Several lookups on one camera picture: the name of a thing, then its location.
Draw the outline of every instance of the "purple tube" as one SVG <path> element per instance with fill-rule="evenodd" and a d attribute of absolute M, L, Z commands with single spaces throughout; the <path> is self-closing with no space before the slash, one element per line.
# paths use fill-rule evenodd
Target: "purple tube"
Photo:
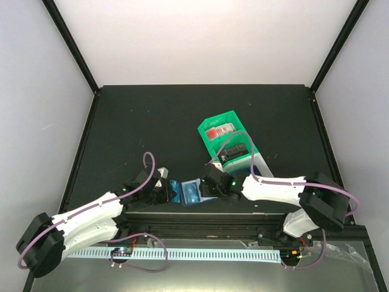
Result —
<path fill-rule="evenodd" d="M 131 239 L 131 238 L 134 238 L 134 237 L 138 237 L 138 236 L 149 236 L 155 240 L 157 240 L 163 247 L 164 251 L 165 251 L 165 263 L 164 263 L 164 266 L 159 268 L 159 269 L 146 269 L 146 268 L 141 268 L 139 266 L 133 266 L 133 265 L 127 265 L 127 264 L 121 264 L 122 266 L 125 266 L 126 268 L 131 268 L 131 269 L 137 269 L 139 271 L 143 271 L 143 272 L 148 272 L 148 273 L 159 273 L 159 272 L 162 272 L 164 270 L 166 270 L 166 268 L 168 267 L 168 250 L 165 246 L 165 244 L 162 242 L 161 239 L 159 239 L 158 237 L 156 237 L 155 235 L 153 234 L 149 234 L 149 233 L 136 233 L 136 234 L 132 234 L 132 235 L 129 235 L 127 237 L 123 237 L 123 238 L 120 238 L 120 239 L 115 239 L 115 240 L 107 240 L 105 241 L 105 243 L 117 243 L 117 242 L 122 242 L 124 240 L 127 240 L 127 239 Z M 113 254 L 111 256 L 111 263 L 113 265 L 117 265 L 119 266 L 120 264 L 118 263 L 114 263 L 114 258 L 115 254 Z"/>

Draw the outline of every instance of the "blue object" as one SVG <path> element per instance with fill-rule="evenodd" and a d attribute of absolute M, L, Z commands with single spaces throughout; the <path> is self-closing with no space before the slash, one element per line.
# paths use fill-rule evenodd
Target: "blue object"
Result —
<path fill-rule="evenodd" d="M 193 181 L 186 181 L 181 183 L 181 197 L 182 197 L 182 204 L 184 206 L 200 203 L 200 183 L 201 180 L 195 179 Z"/>
<path fill-rule="evenodd" d="M 181 202 L 181 184 L 179 181 L 171 180 L 170 181 L 171 189 L 176 192 L 176 197 L 171 200 L 171 202 L 180 203 Z"/>

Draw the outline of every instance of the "gray wall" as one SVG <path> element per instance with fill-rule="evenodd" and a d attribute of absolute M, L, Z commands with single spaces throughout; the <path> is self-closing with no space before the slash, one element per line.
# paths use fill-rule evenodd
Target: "gray wall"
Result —
<path fill-rule="evenodd" d="M 22 291 L 16 242 L 58 212 L 92 101 L 39 0 L 0 1 L 0 85 L 0 290 Z"/>
<path fill-rule="evenodd" d="M 346 187 L 389 285 L 389 2 L 370 1 L 317 98 Z"/>

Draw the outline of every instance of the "black corner post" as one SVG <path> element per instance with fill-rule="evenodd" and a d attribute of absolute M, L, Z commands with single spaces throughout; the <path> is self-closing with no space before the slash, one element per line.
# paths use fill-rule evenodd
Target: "black corner post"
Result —
<path fill-rule="evenodd" d="M 84 77 L 91 87 L 93 93 L 98 94 L 100 89 L 97 86 L 97 83 L 94 80 L 92 73 L 90 72 L 80 50 L 78 49 L 77 44 L 71 35 L 71 32 L 67 28 L 66 23 L 57 8 L 57 5 L 55 5 L 54 0 L 42 0 L 42 2 L 46 6 L 47 11 L 50 13 L 51 18 L 57 26 L 57 29 L 60 31 L 62 38 L 65 40 L 65 43 L 71 51 L 74 60 L 77 62 L 78 67 L 80 67 L 81 72 L 84 74 Z"/>
<path fill-rule="evenodd" d="M 322 64 L 322 67 L 320 68 L 314 82 L 311 85 L 311 91 L 313 93 L 315 93 L 318 90 L 319 86 L 322 84 L 329 69 L 331 68 L 333 62 L 338 56 L 340 50 L 345 44 L 348 36 L 350 35 L 356 23 L 358 22 L 359 17 L 362 15 L 362 12 L 365 10 L 365 7 L 367 6 L 368 3 L 369 0 L 357 0 L 357 2 L 355 3 L 338 37 L 336 38 L 335 43 L 332 45 L 332 48 L 329 51 L 326 60 Z"/>

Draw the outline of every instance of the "red object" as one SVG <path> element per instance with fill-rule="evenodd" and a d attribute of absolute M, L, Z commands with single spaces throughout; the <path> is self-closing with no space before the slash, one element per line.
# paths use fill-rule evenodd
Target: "red object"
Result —
<path fill-rule="evenodd" d="M 217 137 L 223 136 L 228 133 L 235 131 L 235 127 L 232 123 L 225 123 L 224 125 L 213 127 L 207 130 L 205 133 L 210 141 L 216 139 Z"/>
<path fill-rule="evenodd" d="M 214 138 L 218 137 L 218 132 L 216 131 L 215 128 L 209 129 L 208 131 L 206 131 L 206 133 L 208 139 L 210 139 L 211 141 L 214 140 Z"/>

